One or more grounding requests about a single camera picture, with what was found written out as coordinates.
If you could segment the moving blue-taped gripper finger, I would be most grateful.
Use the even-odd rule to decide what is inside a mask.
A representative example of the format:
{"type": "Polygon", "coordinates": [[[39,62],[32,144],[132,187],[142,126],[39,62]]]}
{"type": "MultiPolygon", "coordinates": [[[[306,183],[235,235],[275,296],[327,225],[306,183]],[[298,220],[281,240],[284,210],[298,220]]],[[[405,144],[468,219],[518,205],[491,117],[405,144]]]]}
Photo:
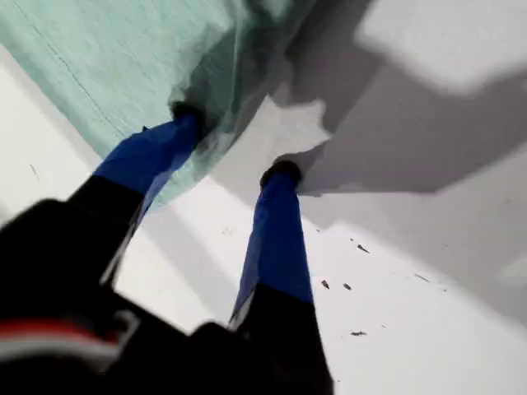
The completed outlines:
{"type": "Polygon", "coordinates": [[[115,249],[135,232],[172,174],[205,136],[205,114],[185,102],[172,119],[121,141],[68,199],[76,218],[69,240],[87,249],[115,249]]]}

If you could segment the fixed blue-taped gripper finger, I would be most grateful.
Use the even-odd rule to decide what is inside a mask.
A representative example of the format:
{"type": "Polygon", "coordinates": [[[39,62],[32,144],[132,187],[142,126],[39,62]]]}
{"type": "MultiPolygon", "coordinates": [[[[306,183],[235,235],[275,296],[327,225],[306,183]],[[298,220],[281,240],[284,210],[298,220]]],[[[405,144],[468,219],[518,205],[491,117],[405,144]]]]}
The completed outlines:
{"type": "Polygon", "coordinates": [[[263,174],[231,327],[297,379],[329,379],[306,257],[298,166],[263,174]]]}

